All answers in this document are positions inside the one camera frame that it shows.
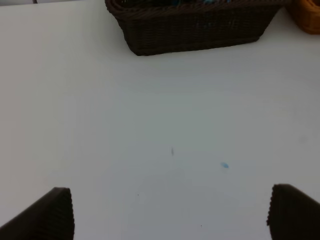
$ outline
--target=dark brown wicker basket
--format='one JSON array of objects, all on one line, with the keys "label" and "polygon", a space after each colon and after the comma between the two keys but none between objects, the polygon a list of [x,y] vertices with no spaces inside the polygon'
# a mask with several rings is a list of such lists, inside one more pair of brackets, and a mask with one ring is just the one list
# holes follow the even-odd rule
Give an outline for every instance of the dark brown wicker basket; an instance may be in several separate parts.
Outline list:
[{"label": "dark brown wicker basket", "polygon": [[105,4],[131,51],[149,56],[255,42],[290,1],[216,0],[205,4],[198,0],[149,6],[150,0],[105,0]]}]

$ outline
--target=wicker basket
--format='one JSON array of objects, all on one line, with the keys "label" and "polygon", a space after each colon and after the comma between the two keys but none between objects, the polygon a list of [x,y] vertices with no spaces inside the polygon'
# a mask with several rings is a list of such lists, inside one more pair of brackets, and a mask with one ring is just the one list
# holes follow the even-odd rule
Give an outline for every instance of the wicker basket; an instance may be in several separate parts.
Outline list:
[{"label": "wicker basket", "polygon": [[216,0],[177,6],[150,0],[105,0],[136,55],[228,47],[255,42],[291,0]]},{"label": "wicker basket", "polygon": [[303,31],[320,34],[320,0],[294,0],[286,9]]}]

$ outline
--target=orange basket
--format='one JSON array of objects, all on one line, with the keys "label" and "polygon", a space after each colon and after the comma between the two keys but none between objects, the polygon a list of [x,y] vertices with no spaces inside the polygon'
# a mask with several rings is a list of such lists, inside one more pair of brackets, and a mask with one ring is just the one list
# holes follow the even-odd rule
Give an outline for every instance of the orange basket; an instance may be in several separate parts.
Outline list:
[{"label": "orange basket", "polygon": [[286,9],[303,31],[320,34],[320,0],[293,0]]}]

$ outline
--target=white table surface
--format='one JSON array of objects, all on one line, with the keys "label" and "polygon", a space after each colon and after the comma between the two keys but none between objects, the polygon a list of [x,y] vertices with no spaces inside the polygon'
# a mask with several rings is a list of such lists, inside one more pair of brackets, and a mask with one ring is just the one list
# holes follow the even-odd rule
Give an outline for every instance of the white table surface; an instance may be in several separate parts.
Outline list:
[{"label": "white table surface", "polygon": [[76,240],[270,240],[273,184],[319,172],[320,37],[285,11],[138,57],[103,0],[0,7],[0,225],[61,186]]}]

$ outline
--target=woven texture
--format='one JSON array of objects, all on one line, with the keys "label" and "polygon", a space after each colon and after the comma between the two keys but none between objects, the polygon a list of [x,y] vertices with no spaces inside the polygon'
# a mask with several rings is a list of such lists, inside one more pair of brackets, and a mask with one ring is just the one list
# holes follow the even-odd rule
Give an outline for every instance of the woven texture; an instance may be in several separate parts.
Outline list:
[{"label": "woven texture", "polygon": [[220,48],[255,42],[290,0],[199,1],[152,6],[150,1],[105,0],[136,55]]},{"label": "woven texture", "polygon": [[294,0],[286,9],[303,31],[320,34],[320,0]]}]

